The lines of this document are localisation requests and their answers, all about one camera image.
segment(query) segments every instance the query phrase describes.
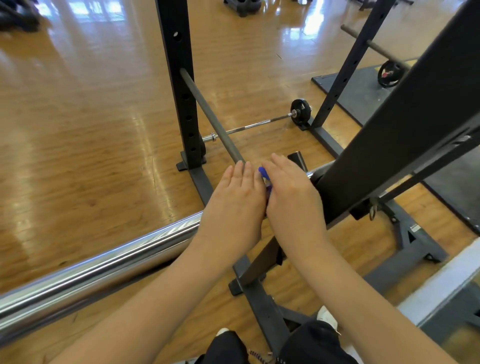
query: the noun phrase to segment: hand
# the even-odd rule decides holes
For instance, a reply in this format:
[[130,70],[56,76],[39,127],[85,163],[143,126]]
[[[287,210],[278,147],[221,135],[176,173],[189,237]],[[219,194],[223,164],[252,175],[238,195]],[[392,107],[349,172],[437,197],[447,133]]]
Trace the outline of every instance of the hand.
[[205,207],[191,245],[208,251],[208,259],[231,267],[261,237],[266,188],[250,162],[229,166]]
[[276,154],[262,166],[272,182],[267,216],[287,255],[304,245],[326,240],[322,199],[305,172]]

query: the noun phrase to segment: gym mat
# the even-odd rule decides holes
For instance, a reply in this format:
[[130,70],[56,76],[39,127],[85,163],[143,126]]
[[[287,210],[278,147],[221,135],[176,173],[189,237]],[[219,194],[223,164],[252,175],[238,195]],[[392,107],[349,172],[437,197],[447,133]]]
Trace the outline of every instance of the gym mat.
[[[337,104],[361,126],[369,120],[392,88],[377,82],[380,65],[359,68],[350,78]],[[312,81],[325,93],[332,87],[337,73],[313,77]],[[480,235],[480,147],[466,153],[422,184],[442,201],[459,219]]]

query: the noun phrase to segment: person's left hand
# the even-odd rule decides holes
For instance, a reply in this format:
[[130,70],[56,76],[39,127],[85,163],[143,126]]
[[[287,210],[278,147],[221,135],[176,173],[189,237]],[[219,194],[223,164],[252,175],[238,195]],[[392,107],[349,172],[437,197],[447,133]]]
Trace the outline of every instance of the person's left hand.
[[250,162],[229,166],[205,207],[192,248],[208,252],[212,264],[231,267],[258,243],[266,188]]

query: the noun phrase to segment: person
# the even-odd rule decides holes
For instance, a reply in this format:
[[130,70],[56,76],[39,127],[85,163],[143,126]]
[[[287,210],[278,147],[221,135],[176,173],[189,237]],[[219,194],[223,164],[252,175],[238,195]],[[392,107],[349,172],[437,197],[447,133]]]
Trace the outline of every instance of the person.
[[[292,333],[278,363],[355,363],[340,348],[336,320],[366,364],[454,363],[330,243],[320,195],[305,173],[276,154],[262,166],[273,185],[268,204],[262,177],[251,163],[228,167],[189,247],[52,363],[152,363],[217,280],[259,241],[265,212],[285,254],[328,308],[322,308],[320,321]],[[238,336],[225,329],[197,362],[243,364],[248,355]]]

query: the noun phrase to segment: person's right hand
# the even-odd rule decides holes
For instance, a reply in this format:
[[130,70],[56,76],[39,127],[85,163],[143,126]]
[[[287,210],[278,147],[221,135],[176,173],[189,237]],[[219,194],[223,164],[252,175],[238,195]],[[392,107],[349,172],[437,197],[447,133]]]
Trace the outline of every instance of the person's right hand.
[[287,255],[312,242],[325,241],[322,199],[305,172],[275,153],[262,166],[272,182],[267,216]]

